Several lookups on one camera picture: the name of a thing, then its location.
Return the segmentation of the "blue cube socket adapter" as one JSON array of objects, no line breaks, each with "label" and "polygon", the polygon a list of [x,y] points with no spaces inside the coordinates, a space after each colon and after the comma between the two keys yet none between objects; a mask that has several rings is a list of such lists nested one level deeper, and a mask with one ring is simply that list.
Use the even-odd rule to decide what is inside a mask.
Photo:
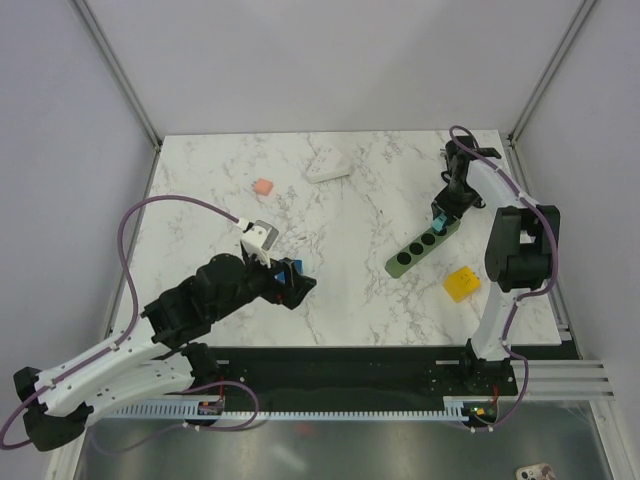
[{"label": "blue cube socket adapter", "polygon": [[279,285],[300,286],[304,283],[303,263],[300,259],[283,258],[274,265],[275,280]]}]

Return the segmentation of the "teal plug adapter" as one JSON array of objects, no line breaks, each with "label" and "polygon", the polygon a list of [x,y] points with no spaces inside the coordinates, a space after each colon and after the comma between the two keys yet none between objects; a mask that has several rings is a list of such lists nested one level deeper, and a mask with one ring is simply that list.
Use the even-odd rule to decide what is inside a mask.
[{"label": "teal plug adapter", "polygon": [[443,235],[446,232],[448,218],[446,214],[436,216],[431,223],[433,232],[437,235]]}]

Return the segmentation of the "green power strip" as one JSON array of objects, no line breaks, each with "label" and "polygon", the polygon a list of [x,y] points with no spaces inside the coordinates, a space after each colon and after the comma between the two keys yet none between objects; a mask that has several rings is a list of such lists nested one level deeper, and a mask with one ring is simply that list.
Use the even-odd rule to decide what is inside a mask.
[{"label": "green power strip", "polygon": [[394,279],[400,278],[453,236],[459,227],[459,221],[443,226],[440,229],[429,227],[388,259],[384,266],[385,271]]}]

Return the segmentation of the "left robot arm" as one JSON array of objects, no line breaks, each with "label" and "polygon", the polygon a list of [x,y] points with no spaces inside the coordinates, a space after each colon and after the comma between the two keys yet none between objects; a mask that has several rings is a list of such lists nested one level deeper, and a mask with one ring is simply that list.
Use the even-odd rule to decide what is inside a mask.
[{"label": "left robot arm", "polygon": [[104,416],[155,395],[208,393],[219,369],[201,337],[256,299],[297,308],[316,286],[294,260],[218,254],[101,343],[56,367],[14,375],[26,442],[40,452],[62,447]]}]

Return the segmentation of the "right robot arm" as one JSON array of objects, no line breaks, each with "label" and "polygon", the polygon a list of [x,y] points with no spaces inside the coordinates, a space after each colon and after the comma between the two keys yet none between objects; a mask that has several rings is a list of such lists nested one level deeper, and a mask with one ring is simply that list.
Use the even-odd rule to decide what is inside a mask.
[{"label": "right robot arm", "polygon": [[478,328],[458,368],[460,386],[473,394],[508,392],[512,375],[510,330],[521,303],[547,294],[558,275],[560,212],[526,194],[463,127],[450,128],[445,145],[447,185],[432,202],[432,230],[449,233],[478,203],[493,213],[484,256],[491,282]]}]

